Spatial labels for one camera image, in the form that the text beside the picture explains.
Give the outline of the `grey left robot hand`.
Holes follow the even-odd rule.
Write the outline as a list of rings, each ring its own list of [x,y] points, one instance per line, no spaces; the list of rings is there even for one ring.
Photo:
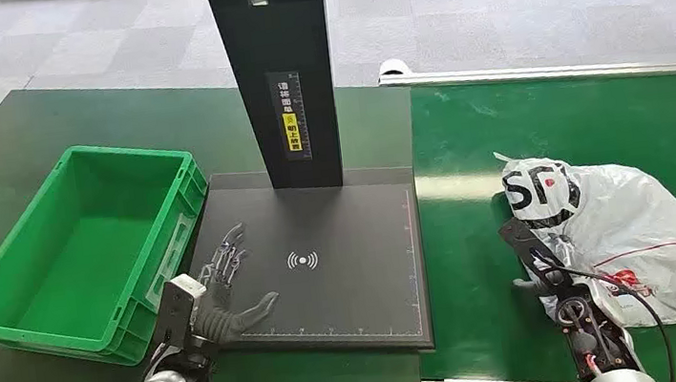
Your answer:
[[[214,344],[238,341],[243,333],[272,313],[280,296],[277,291],[268,292],[255,306],[244,311],[229,309],[234,279],[246,253],[241,248],[243,230],[243,223],[228,230],[198,275],[206,291],[194,319],[193,331]]]

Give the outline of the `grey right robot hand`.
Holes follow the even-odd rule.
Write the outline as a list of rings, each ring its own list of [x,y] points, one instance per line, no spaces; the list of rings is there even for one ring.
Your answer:
[[[523,280],[516,278],[512,281],[512,287],[538,298],[557,295],[556,288],[554,286],[550,286],[545,284],[543,281],[538,280]]]

